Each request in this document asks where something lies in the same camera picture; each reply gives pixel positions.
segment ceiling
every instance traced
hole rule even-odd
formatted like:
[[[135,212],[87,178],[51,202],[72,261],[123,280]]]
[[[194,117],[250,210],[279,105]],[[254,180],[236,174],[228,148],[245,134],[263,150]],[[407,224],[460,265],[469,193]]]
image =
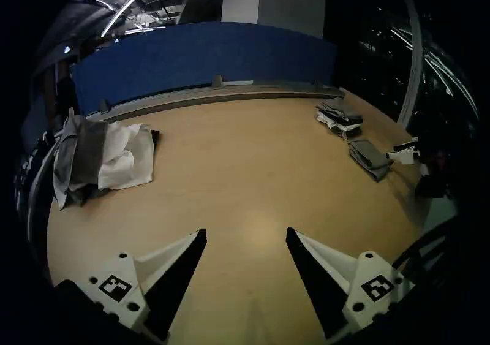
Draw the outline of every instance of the ceiling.
[[[53,47],[64,42],[76,46],[89,37],[100,35],[115,12],[126,1],[70,0],[48,29],[38,46],[37,55],[44,56]],[[135,23],[149,27],[172,25],[182,10],[184,1],[136,0],[112,26],[109,34],[122,34],[128,29],[137,28]]]

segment wooden table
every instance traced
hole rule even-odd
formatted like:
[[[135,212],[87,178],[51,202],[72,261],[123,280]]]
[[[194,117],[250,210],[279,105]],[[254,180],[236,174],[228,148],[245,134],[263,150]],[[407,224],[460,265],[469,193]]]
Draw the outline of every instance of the wooden table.
[[[107,257],[135,256],[205,227],[208,244],[170,330],[169,344],[324,344],[285,244],[294,227],[352,256],[389,262],[420,234],[417,167],[380,183],[315,120],[316,99],[260,99],[177,108],[123,121],[163,133],[152,183],[85,206],[51,209],[54,283],[84,278]],[[409,136],[354,95],[364,137],[386,152]]]

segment blue partition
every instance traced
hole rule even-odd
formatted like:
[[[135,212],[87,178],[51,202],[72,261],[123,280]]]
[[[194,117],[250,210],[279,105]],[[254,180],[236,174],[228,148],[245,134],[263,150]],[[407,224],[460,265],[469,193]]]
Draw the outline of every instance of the blue partition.
[[[334,44],[248,23],[206,22],[128,37],[73,69],[82,114],[154,93],[226,81],[330,84]]]

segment fluorescent light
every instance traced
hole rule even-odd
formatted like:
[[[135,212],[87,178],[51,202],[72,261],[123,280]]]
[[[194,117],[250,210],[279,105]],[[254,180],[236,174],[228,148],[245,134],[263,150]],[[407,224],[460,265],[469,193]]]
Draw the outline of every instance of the fluorescent light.
[[[94,2],[98,2],[98,3],[101,3],[102,5],[106,6],[110,10],[113,10],[114,12],[117,11],[117,9],[115,9],[113,6],[111,6],[108,2],[105,2],[103,0],[93,0],[93,1]]]
[[[413,47],[412,43],[411,43],[410,41],[408,41],[408,40],[407,40],[405,37],[403,37],[403,35],[399,34],[398,32],[396,32],[396,31],[395,31],[395,30],[393,30],[393,29],[392,29],[392,30],[390,30],[390,31],[391,31],[391,32],[393,32],[395,35],[397,35],[397,36],[398,36],[400,39],[402,39],[402,40],[403,40],[403,42],[404,42],[405,44],[407,44],[407,46],[408,46],[408,48],[409,48],[409,49],[412,49],[412,47]]]
[[[124,5],[117,11],[117,13],[114,15],[114,17],[112,17],[112,19],[109,21],[109,23],[107,24],[107,26],[104,28],[104,30],[102,31],[102,34],[100,34],[100,37],[104,37],[105,34],[107,33],[107,31],[109,31],[109,29],[112,27],[112,25],[114,24],[114,22],[121,16],[121,14],[123,14],[123,12],[129,8],[129,6],[134,2],[135,0],[128,0],[126,3],[124,3]]]
[[[427,59],[427,58],[424,58],[425,61],[427,62],[427,64],[433,69],[433,71],[435,72],[435,74],[437,74],[437,76],[440,78],[440,80],[442,81],[442,83],[444,83],[444,86],[446,86],[446,92],[451,95],[451,96],[454,96],[453,95],[453,92],[451,91],[451,89],[449,88],[448,86],[448,83],[446,82],[446,80],[444,79],[444,77],[442,77],[442,74],[437,70],[437,68],[435,68],[432,63]]]
[[[155,29],[159,29],[159,28],[165,28],[165,26],[130,29],[130,30],[126,31],[124,34],[125,35],[137,34],[139,32],[148,32],[148,31],[153,31]]]

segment gray cloth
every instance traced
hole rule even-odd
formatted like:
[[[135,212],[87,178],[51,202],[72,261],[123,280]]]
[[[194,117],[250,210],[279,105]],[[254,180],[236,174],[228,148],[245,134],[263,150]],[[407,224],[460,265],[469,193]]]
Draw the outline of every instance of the gray cloth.
[[[92,122],[69,110],[53,171],[56,196],[97,184],[108,124]]]
[[[376,181],[388,173],[393,160],[379,152],[368,140],[355,140],[347,143],[349,155]]]
[[[341,97],[328,99],[322,102],[318,109],[334,118],[341,118],[345,121],[361,121],[363,116],[352,109]]]

